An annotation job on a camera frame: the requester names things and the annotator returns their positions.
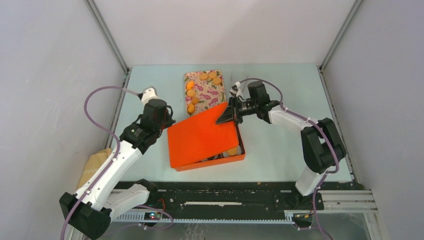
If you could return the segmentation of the orange tin lid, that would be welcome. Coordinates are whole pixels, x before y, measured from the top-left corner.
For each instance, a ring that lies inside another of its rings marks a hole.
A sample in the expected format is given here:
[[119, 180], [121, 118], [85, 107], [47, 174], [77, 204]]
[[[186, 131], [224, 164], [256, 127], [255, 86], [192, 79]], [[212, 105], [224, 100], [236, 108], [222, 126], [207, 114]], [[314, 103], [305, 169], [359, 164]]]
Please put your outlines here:
[[226, 102], [174, 124], [167, 129], [170, 167], [193, 164], [239, 145], [234, 122], [216, 124]]

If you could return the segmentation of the orange tin box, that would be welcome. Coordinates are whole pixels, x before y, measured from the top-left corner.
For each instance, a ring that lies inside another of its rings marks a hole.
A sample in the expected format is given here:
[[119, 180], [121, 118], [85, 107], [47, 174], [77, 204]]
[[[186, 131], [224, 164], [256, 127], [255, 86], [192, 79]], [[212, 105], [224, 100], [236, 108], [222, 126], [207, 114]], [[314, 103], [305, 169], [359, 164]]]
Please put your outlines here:
[[243, 140], [242, 140], [240, 129], [237, 125], [235, 126], [235, 129], [236, 129], [238, 142], [239, 142], [238, 146], [241, 148], [241, 154], [240, 155], [224, 158], [222, 153], [220, 153], [219, 155], [214, 156], [212, 159], [204, 159], [204, 160], [201, 160], [201, 161], [198, 161], [198, 162], [194, 162], [192, 164], [179, 166], [179, 167], [176, 167], [175, 170], [177, 172], [182, 172], [182, 171], [211, 167], [211, 166], [222, 165], [222, 164], [227, 164], [227, 163], [238, 162], [238, 161], [244, 160], [245, 156], [246, 156], [245, 146], [244, 146], [244, 143], [243, 143]]

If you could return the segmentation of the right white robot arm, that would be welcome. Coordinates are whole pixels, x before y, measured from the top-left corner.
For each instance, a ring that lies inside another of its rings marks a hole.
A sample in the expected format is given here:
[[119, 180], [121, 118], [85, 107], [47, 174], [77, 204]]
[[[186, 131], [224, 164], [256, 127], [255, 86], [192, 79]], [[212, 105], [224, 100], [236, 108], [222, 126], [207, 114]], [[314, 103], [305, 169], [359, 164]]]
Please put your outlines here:
[[277, 125], [300, 135], [303, 159], [306, 164], [300, 178], [295, 182], [291, 204], [304, 209], [329, 174], [339, 171], [340, 161], [346, 157], [346, 149], [334, 121], [330, 118], [317, 120], [303, 116], [283, 104], [283, 98], [272, 100], [266, 85], [283, 96], [273, 83], [260, 78], [246, 78], [249, 97], [242, 97], [241, 82], [230, 89], [226, 109], [216, 124], [233, 122], [241, 124], [245, 116], [256, 115], [270, 125]]

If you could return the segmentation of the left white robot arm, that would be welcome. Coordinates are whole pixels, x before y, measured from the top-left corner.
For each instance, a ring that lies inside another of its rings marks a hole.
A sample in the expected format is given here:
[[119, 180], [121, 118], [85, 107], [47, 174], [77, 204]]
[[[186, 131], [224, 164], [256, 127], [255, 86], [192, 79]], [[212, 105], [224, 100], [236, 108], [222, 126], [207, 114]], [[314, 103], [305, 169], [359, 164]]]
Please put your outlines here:
[[156, 206], [158, 194], [141, 183], [117, 194], [112, 191], [134, 162], [157, 142], [163, 130], [175, 123], [172, 114], [172, 108], [164, 100], [148, 100], [143, 113], [124, 129], [116, 148], [97, 172], [74, 194], [65, 192], [60, 197], [65, 218], [61, 239], [65, 238], [66, 227], [71, 225], [88, 239], [97, 240], [115, 217], [138, 205]]

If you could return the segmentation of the metal tongs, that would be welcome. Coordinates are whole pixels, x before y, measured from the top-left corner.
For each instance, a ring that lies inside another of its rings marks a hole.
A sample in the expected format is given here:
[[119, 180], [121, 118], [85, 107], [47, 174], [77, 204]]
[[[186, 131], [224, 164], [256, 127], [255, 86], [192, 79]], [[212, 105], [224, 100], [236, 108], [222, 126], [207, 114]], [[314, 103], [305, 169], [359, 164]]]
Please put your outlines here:
[[246, 89], [246, 86], [247, 86], [247, 81], [244, 81], [243, 82], [243, 85], [242, 85], [242, 93], [244, 93], [245, 92], [245, 89]]

